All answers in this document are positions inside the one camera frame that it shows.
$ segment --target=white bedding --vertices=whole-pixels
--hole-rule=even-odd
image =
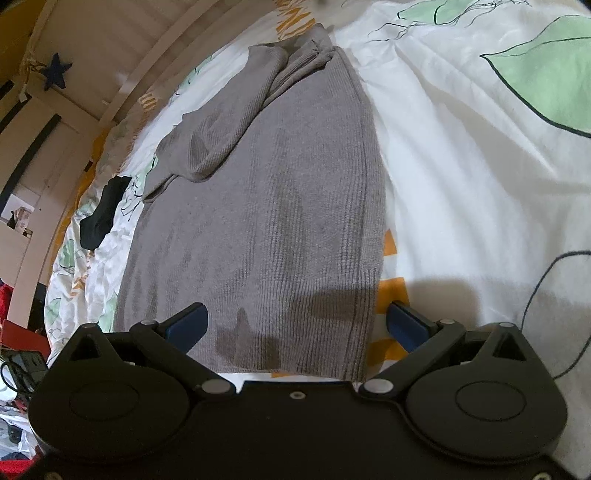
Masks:
[[[277,41],[312,20],[334,25],[332,40],[349,56],[375,109],[387,175],[387,227],[395,240],[395,248],[387,243],[378,303],[408,294],[413,307],[433,319],[520,323],[550,262],[564,252],[589,249],[591,20],[582,4],[279,5],[280,12],[260,19],[183,83],[142,131],[121,169],[138,119],[132,115],[109,134],[48,288],[52,358],[78,325],[98,321],[105,331],[112,327],[142,209],[138,196],[160,139],[242,68],[249,45]],[[286,13],[292,7],[300,8],[295,16]],[[585,36],[586,43],[580,40]],[[134,181],[93,256],[79,246],[79,220],[90,214],[114,174]],[[573,258],[560,265],[532,303],[525,330],[552,374],[571,363],[591,330],[583,321],[591,312],[591,262]],[[377,312],[369,352],[380,359],[370,362],[374,369],[400,354],[389,343],[383,311]],[[536,325],[544,325],[543,331]],[[581,478],[591,473],[591,424],[580,421],[591,418],[589,372],[587,354],[558,380],[571,415],[556,456]],[[238,384],[268,377],[228,375]]]

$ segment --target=blue star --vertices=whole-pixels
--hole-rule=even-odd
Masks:
[[[51,64],[41,71],[41,74],[47,77],[45,81],[45,91],[48,91],[51,85],[55,84],[59,88],[66,88],[66,82],[64,81],[64,72],[72,66],[71,63],[62,65],[60,63],[60,56],[57,53],[53,54]]]

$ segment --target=yellow wall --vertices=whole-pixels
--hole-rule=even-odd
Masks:
[[[0,14],[0,86],[18,73],[27,41],[46,0],[25,0]]]

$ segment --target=black cord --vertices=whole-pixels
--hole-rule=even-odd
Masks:
[[[30,397],[33,392],[30,390],[21,390],[18,387],[13,387],[7,380],[6,378],[4,378],[4,367],[7,367],[8,365],[10,365],[11,367],[19,370],[19,374],[22,375],[23,377],[26,377],[27,380],[29,380],[29,382],[31,383],[31,385],[35,385],[35,381],[33,380],[31,374],[29,372],[27,372],[23,367],[21,367],[18,363],[13,362],[12,360],[7,360],[5,361],[2,365],[0,365],[0,378],[2,379],[2,381],[4,382],[4,384],[13,392],[16,392],[18,394],[24,395],[26,397]]]
[[[550,270],[552,270],[552,268],[563,258],[576,257],[578,255],[591,257],[591,250],[574,250],[572,252],[566,252],[565,254],[559,255],[554,260],[552,260],[552,263],[546,269],[546,271],[544,272],[544,275],[542,275],[542,278],[540,279],[538,284],[535,286],[534,291],[531,294],[530,299],[527,302],[527,305],[525,306],[525,310],[523,311],[523,317],[521,318],[521,328],[519,329],[520,332],[523,332],[523,327],[525,325],[525,315],[527,315],[527,311],[530,308],[531,302],[533,301],[535,294],[538,293],[538,289],[540,288],[540,285],[542,285],[542,282],[544,281],[544,279],[546,278],[548,273],[550,273]],[[552,380],[558,380],[560,377],[565,376],[573,368],[575,368],[577,366],[577,364],[579,363],[579,361],[583,358],[583,355],[587,351],[587,348],[589,348],[589,345],[591,345],[591,334],[589,335],[589,338],[587,338],[587,341],[583,345],[583,348],[581,349],[581,351],[577,355],[577,358],[574,360],[574,362],[571,363],[564,371],[562,371],[558,375],[552,377]]]

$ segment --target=gray sweater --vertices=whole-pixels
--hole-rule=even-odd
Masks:
[[[217,372],[361,380],[382,266],[372,111],[322,25],[246,66],[160,142],[115,329],[194,301]]]

